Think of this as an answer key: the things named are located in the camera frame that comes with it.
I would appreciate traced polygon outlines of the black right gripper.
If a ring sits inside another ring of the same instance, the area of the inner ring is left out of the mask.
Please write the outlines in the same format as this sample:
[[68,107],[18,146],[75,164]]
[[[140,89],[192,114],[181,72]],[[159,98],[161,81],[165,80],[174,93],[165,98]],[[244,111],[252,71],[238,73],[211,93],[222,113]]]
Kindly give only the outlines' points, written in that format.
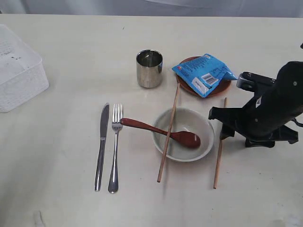
[[259,133],[257,135],[253,135],[251,128],[248,127],[248,117],[245,116],[244,111],[241,108],[212,107],[209,111],[208,119],[217,119],[222,123],[220,140],[234,137],[235,132],[238,132],[246,138],[246,148],[272,148],[277,141],[287,141],[289,144],[294,144],[298,141],[298,132],[285,125],[271,130],[264,136],[261,136]]

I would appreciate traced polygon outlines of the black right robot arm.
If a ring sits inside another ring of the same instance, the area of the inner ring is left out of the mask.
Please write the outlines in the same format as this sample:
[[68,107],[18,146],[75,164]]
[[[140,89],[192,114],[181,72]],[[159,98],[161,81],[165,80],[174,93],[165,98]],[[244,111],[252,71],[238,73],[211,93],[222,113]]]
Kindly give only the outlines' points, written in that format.
[[245,147],[272,148],[277,141],[298,142],[298,132],[287,127],[303,113],[303,63],[290,61],[278,72],[276,79],[251,72],[239,75],[237,87],[254,96],[241,108],[212,107],[210,120],[223,124],[221,139],[245,137]]

